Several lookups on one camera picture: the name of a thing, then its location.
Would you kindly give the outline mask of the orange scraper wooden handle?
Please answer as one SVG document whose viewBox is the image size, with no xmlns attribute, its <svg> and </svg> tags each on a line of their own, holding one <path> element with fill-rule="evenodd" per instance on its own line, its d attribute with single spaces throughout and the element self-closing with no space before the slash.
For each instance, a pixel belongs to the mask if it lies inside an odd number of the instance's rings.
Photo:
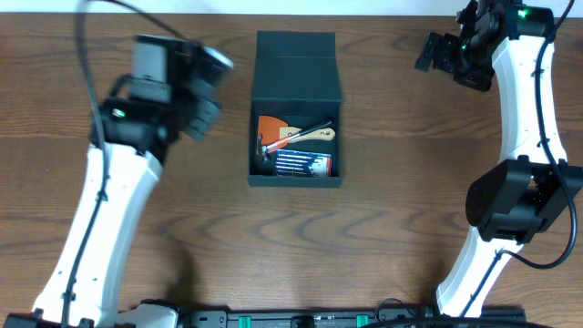
<svg viewBox="0 0 583 328">
<path fill-rule="evenodd" d="M 258 139 L 261 141 L 262 146 L 268 146 L 281 138 L 291 136 L 300 131 L 300 128 L 289 126 L 279 118 L 270 116 L 259 117 Z M 307 140 L 331 141 L 335 136 L 336 133 L 333 128 L 318 128 L 313 132 L 291 140 L 291 143 Z"/>
</svg>

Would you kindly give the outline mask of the small hammer black red handle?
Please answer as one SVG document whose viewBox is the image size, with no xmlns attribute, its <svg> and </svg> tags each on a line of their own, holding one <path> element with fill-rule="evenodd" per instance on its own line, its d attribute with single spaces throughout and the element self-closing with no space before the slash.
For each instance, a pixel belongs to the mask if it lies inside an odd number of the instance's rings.
<svg viewBox="0 0 583 328">
<path fill-rule="evenodd" d="M 257 154 L 262 157 L 263 161 L 270 158 L 270 154 L 283 149 L 289 143 L 300 142 L 305 140 L 323 140 L 330 141 L 335 138 L 336 132 L 331 128 L 332 122 L 325 121 L 307 129 L 278 127 L 277 132 L 280 138 L 267 144 L 260 133 L 258 138 Z"/>
</svg>

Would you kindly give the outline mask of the dark green gift box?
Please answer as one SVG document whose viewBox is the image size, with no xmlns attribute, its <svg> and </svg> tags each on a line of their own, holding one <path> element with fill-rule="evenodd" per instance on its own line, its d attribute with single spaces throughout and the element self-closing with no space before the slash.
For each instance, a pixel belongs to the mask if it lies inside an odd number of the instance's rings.
<svg viewBox="0 0 583 328">
<path fill-rule="evenodd" d="M 336 37 L 330 32 L 259 31 L 251 94 L 249 175 L 252 187 L 338 188 L 343 182 L 342 93 L 336 60 Z M 276 168 L 278 153 L 263 155 L 261 117 L 277 118 L 290 128 L 308 129 L 328 122 L 331 140 L 295 139 L 287 152 L 318 153 L 330 158 L 327 172 L 316 175 Z"/>
</svg>

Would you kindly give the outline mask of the blue drill bit set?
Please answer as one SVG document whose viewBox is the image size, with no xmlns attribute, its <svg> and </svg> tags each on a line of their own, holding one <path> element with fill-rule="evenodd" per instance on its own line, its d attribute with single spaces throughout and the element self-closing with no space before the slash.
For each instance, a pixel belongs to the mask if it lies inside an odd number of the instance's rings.
<svg viewBox="0 0 583 328">
<path fill-rule="evenodd" d="M 332 172 L 332 156 L 325 153 L 279 149 L 276 152 L 274 168 L 278 176 L 325 178 Z"/>
</svg>

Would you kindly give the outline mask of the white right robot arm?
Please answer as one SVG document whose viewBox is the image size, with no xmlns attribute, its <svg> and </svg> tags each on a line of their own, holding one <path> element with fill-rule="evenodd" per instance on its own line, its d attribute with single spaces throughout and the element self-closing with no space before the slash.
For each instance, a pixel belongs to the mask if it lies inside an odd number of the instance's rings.
<svg viewBox="0 0 583 328">
<path fill-rule="evenodd" d="M 476 318 L 526 244 L 560 214 L 577 218 L 582 169 L 568 162 L 556 122 L 552 64 L 562 18 L 520 1 L 471 1 L 456 21 L 457 35 L 429 34 L 415 66 L 442 70 L 478 91 L 499 90 L 499 160 L 468 189 L 470 228 L 436 290 L 443 316 Z"/>
</svg>

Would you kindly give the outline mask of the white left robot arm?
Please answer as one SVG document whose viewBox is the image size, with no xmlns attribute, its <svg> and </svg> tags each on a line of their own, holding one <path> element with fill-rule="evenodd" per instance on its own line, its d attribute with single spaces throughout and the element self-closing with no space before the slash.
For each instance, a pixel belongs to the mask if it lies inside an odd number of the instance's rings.
<svg viewBox="0 0 583 328">
<path fill-rule="evenodd" d="M 169 147 L 201 139 L 220 114 L 214 89 L 233 63 L 210 46 L 140 35 L 132 70 L 97 107 L 77 212 L 57 265 L 28 314 L 8 327 L 180 327 L 179 307 L 144 301 L 120 311 L 119 289 L 141 213 Z"/>
</svg>

